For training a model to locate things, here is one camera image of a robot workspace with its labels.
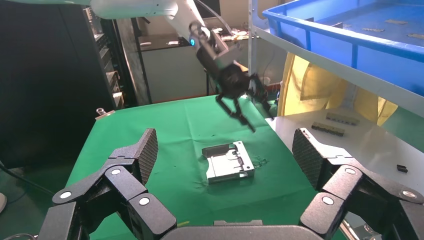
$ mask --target yellow curtain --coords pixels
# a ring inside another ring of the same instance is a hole
[[[278,101],[278,116],[338,108],[345,97],[348,82],[292,53],[287,54],[283,85]],[[397,105],[360,87],[353,109],[381,126]]]

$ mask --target cable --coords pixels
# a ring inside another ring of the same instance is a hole
[[[276,52],[273,51],[272,52],[272,57],[271,60],[269,60],[268,64],[266,65],[265,69],[263,70],[263,74],[262,74],[262,85],[264,84],[264,79],[265,79],[265,71],[267,70],[268,66],[271,64],[271,62],[274,60],[274,57],[276,56]]]
[[[28,233],[18,233],[18,234],[12,235],[12,236],[8,236],[3,240],[12,240],[12,239],[20,238],[20,237],[28,237],[31,240],[37,240],[37,238],[35,236],[28,234]]]
[[[1,170],[3,170],[5,173],[9,174],[10,176],[12,176],[12,177],[14,177],[14,178],[16,178],[16,179],[19,179],[19,180],[21,180],[22,182],[25,182],[25,183],[27,183],[27,184],[29,184],[29,185],[31,185],[31,186],[33,186],[33,187],[35,187],[36,189],[38,189],[38,190],[40,190],[40,191],[42,191],[42,192],[44,192],[44,193],[46,193],[46,194],[50,195],[50,196],[55,195],[55,193],[54,193],[54,192],[52,192],[52,191],[48,190],[47,188],[42,187],[42,186],[38,185],[37,183],[32,182],[32,181],[30,181],[30,180],[28,180],[28,179],[25,179],[25,178],[23,178],[23,177],[19,176],[18,174],[14,173],[13,171],[11,171],[11,170],[7,169],[7,168],[3,165],[3,163],[2,163],[1,161],[0,161],[0,169],[1,169]]]
[[[200,4],[202,7],[204,7],[204,9],[206,9],[207,11],[209,11],[209,13],[211,13],[212,15],[215,15],[215,17],[217,17],[219,19],[219,21],[224,25],[224,27],[226,28],[226,30],[228,31],[228,33],[230,35],[233,35],[233,33],[231,32],[231,27],[228,25],[228,23],[226,23],[224,21],[224,19],[218,15],[218,13],[216,13],[214,10],[212,10],[212,8],[210,8],[208,5],[204,4],[201,0],[195,0],[198,4]]]

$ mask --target screw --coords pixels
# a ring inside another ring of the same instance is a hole
[[[95,110],[100,116],[102,116],[102,115],[105,115],[106,114],[106,112],[105,112],[105,110],[103,109],[103,108],[97,108],[96,110]]]
[[[147,197],[143,197],[142,199],[140,199],[140,201],[138,202],[141,206],[147,205],[150,202],[150,200]]]
[[[355,171],[355,170],[353,170],[352,168],[346,168],[345,170],[344,170],[346,173],[348,173],[348,174],[352,174],[352,175],[354,175],[354,174],[356,174],[357,172]]]
[[[417,197],[417,195],[415,195],[413,192],[410,192],[410,191],[405,190],[402,193],[403,193],[403,195],[410,197],[410,198],[413,198],[413,199]]]
[[[70,191],[66,191],[66,192],[64,192],[64,193],[62,193],[61,195],[60,195],[60,198],[61,199],[66,199],[67,197],[69,197],[69,196],[71,196],[71,192]]]
[[[119,170],[119,169],[113,169],[112,170],[112,172],[111,172],[111,174],[112,175],[117,175],[117,174],[119,174],[121,172],[121,170]]]
[[[333,205],[334,204],[334,201],[328,196],[323,197],[322,201],[327,205]]]

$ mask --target white table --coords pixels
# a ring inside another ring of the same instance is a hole
[[[350,126],[327,120],[327,112],[353,117],[360,122],[357,126]],[[357,112],[343,108],[325,109],[279,116],[274,120],[267,118],[266,121],[290,151],[293,146],[295,130],[307,128],[319,142],[346,149],[368,170],[415,189],[424,195],[424,153],[368,121]],[[344,136],[340,137],[314,130],[311,128],[313,122],[344,129]],[[408,173],[398,171],[397,164],[406,166]],[[354,228],[364,223],[351,213],[346,218]]]

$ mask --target black cabinet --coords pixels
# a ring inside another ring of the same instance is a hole
[[[117,108],[116,81],[80,5],[0,0],[0,70],[0,161],[8,168],[76,158],[96,109]]]

